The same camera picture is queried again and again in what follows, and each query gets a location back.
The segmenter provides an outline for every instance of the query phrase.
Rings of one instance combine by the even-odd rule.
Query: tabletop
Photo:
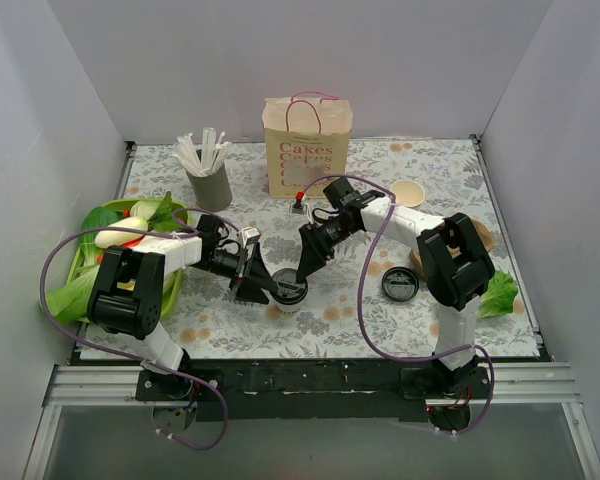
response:
[[[194,206],[191,186],[171,152],[171,145],[139,146],[125,197],[162,197],[171,191],[174,199]],[[298,228],[307,218],[289,213],[290,200],[269,196],[264,144],[234,144],[226,166],[233,201],[221,215],[239,226],[260,230],[262,254],[270,273],[296,267],[301,252]],[[496,238],[491,251],[496,269],[515,278],[470,140],[352,140],[347,173],[387,187],[398,179],[419,182],[426,199],[418,209],[444,216],[463,212],[482,222]],[[311,203],[320,206],[323,201]],[[355,306],[358,279],[372,235],[359,232],[336,247],[335,259],[308,278],[309,294],[295,314],[283,314],[273,304],[231,303],[227,300],[228,279],[189,268],[177,306],[162,322],[192,358],[376,357],[360,334]],[[408,255],[408,247],[390,239],[380,241],[365,281],[363,315],[372,340],[385,352],[428,356],[436,344],[438,323],[436,302],[424,282],[416,297],[404,304],[391,301],[380,290],[383,273],[393,266],[408,266]],[[526,301],[519,294],[513,313],[478,320],[476,343],[496,357],[538,355]],[[94,325],[89,325],[85,337],[125,351],[134,341],[108,335]],[[111,356],[85,348],[81,358]]]

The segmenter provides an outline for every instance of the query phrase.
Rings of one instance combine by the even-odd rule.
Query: white radish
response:
[[[112,223],[110,227],[133,228],[146,232],[149,229],[149,222],[142,217],[129,217]],[[143,233],[116,232],[113,230],[103,230],[96,235],[95,244],[98,248],[109,248],[111,245],[122,245],[131,242],[136,238],[142,237]]]

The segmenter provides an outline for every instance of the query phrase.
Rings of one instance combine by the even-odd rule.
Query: green bowl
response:
[[[146,200],[146,198],[123,198],[121,200],[113,200],[112,202],[105,203],[102,205],[104,208],[108,208],[109,210],[113,210],[114,212],[124,212],[127,209],[133,207],[133,205],[140,200]],[[185,208],[186,205],[173,200],[173,204],[178,208]],[[191,223],[191,215],[190,212],[180,212],[178,214],[178,218],[180,220],[184,220],[187,223]],[[76,256],[73,258],[73,263],[71,264],[71,270],[69,270],[69,277],[67,278],[67,283],[77,277],[77,270],[82,266],[84,262],[84,255],[82,255],[82,251],[78,249],[76,252]],[[173,312],[173,309],[176,306],[176,299],[178,298],[178,293],[180,293],[180,287],[182,287],[182,270],[178,270],[176,272],[176,279],[173,282],[173,287],[164,292],[162,295],[162,311],[160,312],[160,318],[165,318]]]

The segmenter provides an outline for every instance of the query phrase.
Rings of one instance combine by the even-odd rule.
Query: gray cup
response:
[[[196,196],[196,202],[200,208],[219,212],[231,204],[233,195],[224,164],[217,172],[208,177],[196,177],[189,172],[187,172],[187,177],[189,177],[193,194]]]

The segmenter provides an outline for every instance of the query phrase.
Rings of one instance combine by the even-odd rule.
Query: jar lid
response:
[[[272,293],[271,297],[276,302],[283,305],[295,305],[307,296],[309,284],[306,279],[298,283],[296,273],[293,268],[283,268],[273,274],[271,278],[278,285],[278,293]]]
[[[418,277],[406,267],[393,267],[382,276],[382,291],[396,302],[411,300],[418,293]]]

